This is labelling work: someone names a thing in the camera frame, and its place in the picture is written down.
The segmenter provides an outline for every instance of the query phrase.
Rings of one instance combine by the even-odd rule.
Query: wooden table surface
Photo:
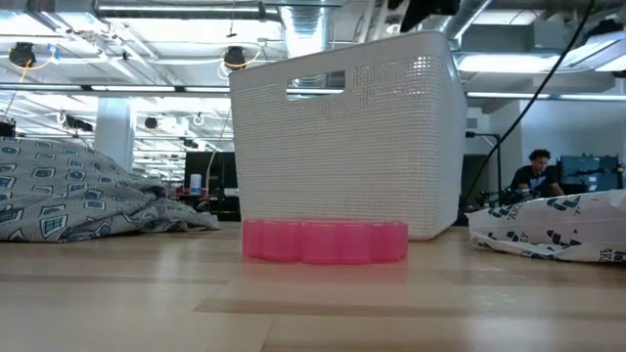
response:
[[[277,265],[223,228],[0,243],[0,352],[626,348],[620,267],[481,251],[465,229],[396,264]]]

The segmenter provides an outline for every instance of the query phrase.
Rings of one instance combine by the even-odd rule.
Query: white bag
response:
[[[626,190],[468,214],[474,245],[539,259],[626,262]]]

